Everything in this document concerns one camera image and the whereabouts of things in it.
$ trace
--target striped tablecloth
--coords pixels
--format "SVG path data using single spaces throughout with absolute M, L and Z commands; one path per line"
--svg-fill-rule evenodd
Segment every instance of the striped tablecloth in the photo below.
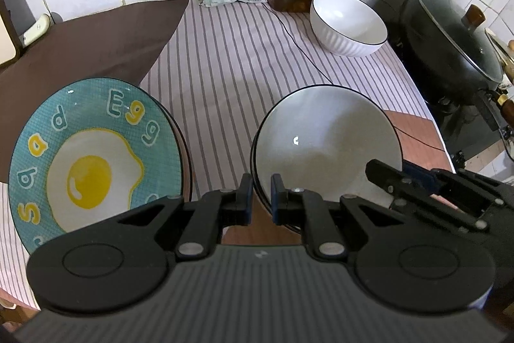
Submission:
M 337 57 L 320 47 L 307 14 L 276 14 L 264 4 L 203 8 L 191 0 L 141 87 L 171 112 L 186 136 L 195 199 L 211 189 L 233 188 L 249 172 L 253 136 L 273 104 L 304 86 L 332 83 L 358 90 L 384 110 L 432 120 L 387 43 L 361 59 Z M 5 184 L 0 204 L 0 288 L 37 307 Z

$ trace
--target egg pattern plate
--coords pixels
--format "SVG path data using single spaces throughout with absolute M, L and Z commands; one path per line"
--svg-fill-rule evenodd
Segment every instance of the egg pattern plate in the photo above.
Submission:
M 180 195 L 175 135 L 143 90 L 109 78 L 72 83 L 22 130 L 11 159 L 9 202 L 29 253 L 165 195 Z

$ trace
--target pot handle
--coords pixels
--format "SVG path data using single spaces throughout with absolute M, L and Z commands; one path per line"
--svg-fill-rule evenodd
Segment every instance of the pot handle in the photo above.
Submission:
M 468 30 L 474 31 L 485 22 L 485 15 L 478 6 L 470 5 L 461 21 Z
M 496 103 L 500 108 L 502 117 L 505 119 L 508 125 L 514 127 L 514 102 L 508 99 L 507 95 L 501 95 Z

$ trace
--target gas stove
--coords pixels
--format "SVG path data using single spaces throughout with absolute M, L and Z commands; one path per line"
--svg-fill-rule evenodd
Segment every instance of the gas stove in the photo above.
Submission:
M 395 30 L 389 28 L 390 34 L 398 32 Z M 427 84 L 430 77 L 423 71 L 423 64 L 404 47 L 399 37 L 391 37 L 390 43 L 425 99 L 456 168 L 464 168 L 466 160 L 502 138 L 500 131 L 491 129 L 476 106 L 459 105 L 438 95 L 440 89 Z M 494 108 L 493 111 L 503 120 L 499 110 Z

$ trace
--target ribbed white bowl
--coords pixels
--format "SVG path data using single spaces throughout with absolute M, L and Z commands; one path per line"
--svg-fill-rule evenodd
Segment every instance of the ribbed white bowl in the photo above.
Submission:
M 387 40 L 386 25 L 361 0 L 313 0 L 310 24 L 322 46 L 338 56 L 367 56 Z

